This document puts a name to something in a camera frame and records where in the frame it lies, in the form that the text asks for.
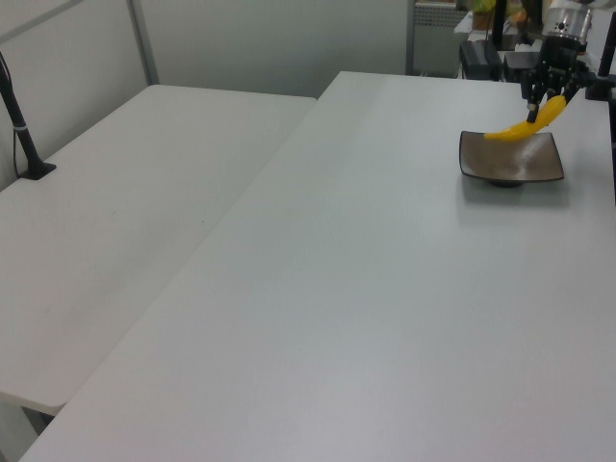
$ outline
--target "yellow object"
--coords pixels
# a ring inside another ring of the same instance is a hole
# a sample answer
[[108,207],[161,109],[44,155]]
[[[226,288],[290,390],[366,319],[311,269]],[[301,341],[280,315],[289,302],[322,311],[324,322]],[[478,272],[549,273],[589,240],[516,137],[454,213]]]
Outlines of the yellow object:
[[537,119],[535,123],[528,123],[526,121],[517,123],[505,128],[504,130],[496,133],[486,133],[484,135],[486,140],[500,140],[500,141],[518,141],[524,138],[534,135],[546,125],[552,123],[552,121],[563,112],[567,106],[567,101],[562,95],[554,96],[543,108],[537,113]]

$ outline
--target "pole base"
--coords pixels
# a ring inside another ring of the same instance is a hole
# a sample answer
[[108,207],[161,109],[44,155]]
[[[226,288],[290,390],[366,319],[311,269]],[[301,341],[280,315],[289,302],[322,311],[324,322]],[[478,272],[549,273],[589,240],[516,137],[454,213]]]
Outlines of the pole base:
[[41,171],[33,173],[30,170],[26,170],[19,175],[19,178],[25,178],[26,180],[39,180],[40,178],[45,176],[47,173],[56,169],[56,166],[54,166],[53,164],[43,163],[43,165],[44,165],[44,169],[42,169]]
[[586,89],[586,99],[591,101],[607,101],[607,97],[614,86],[614,76],[612,75],[605,79],[598,79]]

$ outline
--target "black cable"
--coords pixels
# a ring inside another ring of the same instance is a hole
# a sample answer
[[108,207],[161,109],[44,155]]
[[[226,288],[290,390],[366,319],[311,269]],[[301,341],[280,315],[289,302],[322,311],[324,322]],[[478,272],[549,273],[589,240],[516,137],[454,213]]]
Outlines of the black cable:
[[17,131],[13,128],[13,169],[15,170],[15,177],[18,179],[19,171],[17,171]]
[[473,29],[471,29],[471,32],[469,32],[469,35],[472,34],[474,31],[476,31],[478,28],[480,28],[483,25],[483,23],[485,23],[486,19],[488,19],[488,24],[487,24],[487,27],[486,27],[486,31],[490,28],[490,20],[491,20],[491,18],[489,17],[489,14],[491,14],[494,11],[494,8],[495,7],[492,7],[492,9],[488,10],[487,12],[485,12],[485,15],[483,16],[483,19],[481,19],[481,21],[476,26],[474,26]]
[[11,88],[13,88],[13,79],[11,78],[11,72],[9,71],[9,67],[7,66],[7,62],[4,61],[4,56],[2,56],[1,51],[0,51],[0,64],[2,64],[2,68],[7,74],[7,77],[9,79],[9,85],[11,86]]
[[[7,62],[4,61],[4,56],[0,51],[0,64],[2,65],[2,70],[5,72],[7,79],[9,80],[9,85],[13,88],[13,78],[11,77],[11,72],[9,71],[9,67],[7,66]],[[13,170],[15,171],[15,177],[19,178],[19,172],[17,171],[17,132],[13,128]]]
[[490,10],[489,15],[488,15],[488,25],[485,28],[485,41],[488,41],[488,31],[490,30],[490,21],[492,20],[492,17],[494,16],[494,9],[496,7],[494,7],[492,10]]

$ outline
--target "dark square plate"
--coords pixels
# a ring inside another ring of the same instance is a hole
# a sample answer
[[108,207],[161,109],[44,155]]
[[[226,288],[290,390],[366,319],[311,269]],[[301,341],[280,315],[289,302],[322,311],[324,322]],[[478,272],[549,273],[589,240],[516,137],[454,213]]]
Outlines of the dark square plate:
[[552,133],[538,133],[520,141],[497,141],[486,140],[483,133],[462,132],[460,169],[467,176],[498,186],[565,177]]

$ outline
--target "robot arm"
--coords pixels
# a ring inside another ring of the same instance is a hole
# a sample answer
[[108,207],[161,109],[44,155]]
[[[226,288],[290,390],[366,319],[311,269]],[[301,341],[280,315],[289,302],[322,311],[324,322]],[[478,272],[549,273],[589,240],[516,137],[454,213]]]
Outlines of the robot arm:
[[536,121],[544,96],[548,100],[562,94],[568,103],[579,90],[576,76],[582,64],[578,54],[586,49],[592,14],[586,4],[554,0],[544,20],[539,65],[525,74],[522,96],[528,103],[529,123]]
[[[601,1],[594,6],[611,7],[601,5]],[[522,96],[528,103],[526,121],[501,132],[485,134],[487,139],[516,141],[536,133],[557,118],[581,88],[588,88],[588,99],[607,99],[614,87],[608,74],[616,48],[616,13],[612,15],[599,75],[578,61],[578,54],[586,49],[591,17],[587,4],[572,0],[552,2],[544,21],[539,64],[525,73],[521,82]],[[544,96],[547,101],[540,108]]]

